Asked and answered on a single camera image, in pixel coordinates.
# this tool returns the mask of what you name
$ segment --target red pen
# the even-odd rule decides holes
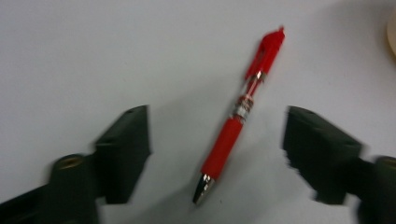
[[[219,178],[242,126],[253,107],[254,93],[264,82],[284,38],[283,27],[280,27],[279,30],[266,35],[262,39],[254,60],[245,75],[247,84],[243,94],[236,102],[233,113],[225,121],[215,145],[201,168],[202,176],[192,199],[194,203],[198,204]]]

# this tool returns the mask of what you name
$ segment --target pen grip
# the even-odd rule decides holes
[[[230,154],[231,149],[233,149],[233,145],[235,144],[236,139],[242,130],[242,126],[243,125],[239,119],[227,119],[221,129],[215,145],[210,151],[210,154],[206,158],[206,161],[201,169],[203,174],[209,175],[215,180],[218,179],[221,170],[227,161],[228,155]]]

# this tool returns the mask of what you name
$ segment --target white surface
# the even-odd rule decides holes
[[[310,200],[280,142],[287,105],[352,133],[366,158],[396,156],[393,0],[2,1],[0,201],[45,183],[51,162],[124,110],[150,105],[153,154],[106,223],[352,223]],[[262,35],[286,40],[226,170],[195,208],[199,166]]]

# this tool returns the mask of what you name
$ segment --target pen clip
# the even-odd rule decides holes
[[[253,62],[247,70],[245,79],[256,76],[260,72],[265,76],[268,74],[284,38],[283,26],[281,26],[279,30],[264,36],[254,56]]]

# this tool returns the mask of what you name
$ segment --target pen tip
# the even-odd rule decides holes
[[[213,178],[211,178],[209,175],[202,174],[195,190],[194,197],[192,198],[192,202],[199,204],[209,192],[210,187],[212,187],[214,183],[215,180]]]

